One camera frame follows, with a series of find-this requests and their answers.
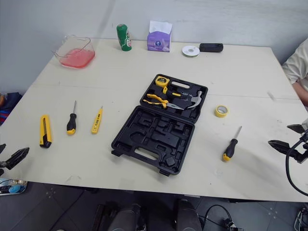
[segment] person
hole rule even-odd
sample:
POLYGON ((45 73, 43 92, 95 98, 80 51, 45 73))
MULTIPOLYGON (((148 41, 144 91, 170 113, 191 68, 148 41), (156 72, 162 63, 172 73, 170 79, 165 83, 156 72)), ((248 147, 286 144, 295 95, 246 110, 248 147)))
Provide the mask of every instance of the person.
POLYGON ((302 42, 294 54, 282 65, 295 92, 308 108, 308 39, 302 42))

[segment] hammer head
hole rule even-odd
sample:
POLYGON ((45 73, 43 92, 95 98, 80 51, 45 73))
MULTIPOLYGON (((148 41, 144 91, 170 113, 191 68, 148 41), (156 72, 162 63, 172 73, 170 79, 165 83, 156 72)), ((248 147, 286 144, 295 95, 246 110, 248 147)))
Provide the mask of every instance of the hammer head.
POLYGON ((201 99, 202 99, 201 98, 202 91, 199 90, 197 94, 198 94, 197 96, 193 96, 191 99, 191 102, 193 102, 194 105, 189 106, 187 109, 194 108, 200 104, 201 99))

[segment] pink liquid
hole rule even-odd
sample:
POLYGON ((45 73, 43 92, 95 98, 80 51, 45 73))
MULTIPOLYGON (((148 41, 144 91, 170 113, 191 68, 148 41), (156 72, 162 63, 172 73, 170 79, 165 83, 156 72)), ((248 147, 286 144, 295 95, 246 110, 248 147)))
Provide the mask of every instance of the pink liquid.
POLYGON ((95 51, 73 49, 66 56, 60 59, 62 65, 83 68, 94 58, 95 51))

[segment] black tool case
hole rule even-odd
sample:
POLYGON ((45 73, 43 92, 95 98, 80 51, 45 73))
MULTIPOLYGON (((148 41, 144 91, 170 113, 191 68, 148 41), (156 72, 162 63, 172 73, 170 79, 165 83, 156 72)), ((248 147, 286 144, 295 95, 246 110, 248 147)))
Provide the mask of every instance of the black tool case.
POLYGON ((178 174, 193 136, 194 123, 197 121, 207 94, 207 87, 186 82, 177 78, 156 75, 147 91, 140 100, 128 120, 112 142, 112 154, 132 156, 160 169, 166 176, 178 174), (163 88, 155 84, 158 77, 170 79, 167 86, 169 92, 182 93, 182 97, 167 97, 163 88), (201 91, 201 102, 192 109, 191 97, 201 91), (147 94, 155 94, 163 100, 168 100, 184 110, 162 105, 148 104, 143 100, 159 103, 148 98, 147 94))

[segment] disc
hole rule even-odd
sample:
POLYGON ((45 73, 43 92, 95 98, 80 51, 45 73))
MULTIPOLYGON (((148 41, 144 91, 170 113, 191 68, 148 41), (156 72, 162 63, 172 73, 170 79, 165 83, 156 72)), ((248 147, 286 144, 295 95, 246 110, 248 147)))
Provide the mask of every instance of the disc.
POLYGON ((182 52, 187 56, 194 57, 200 53, 200 50, 195 46, 185 46, 182 48, 182 52))

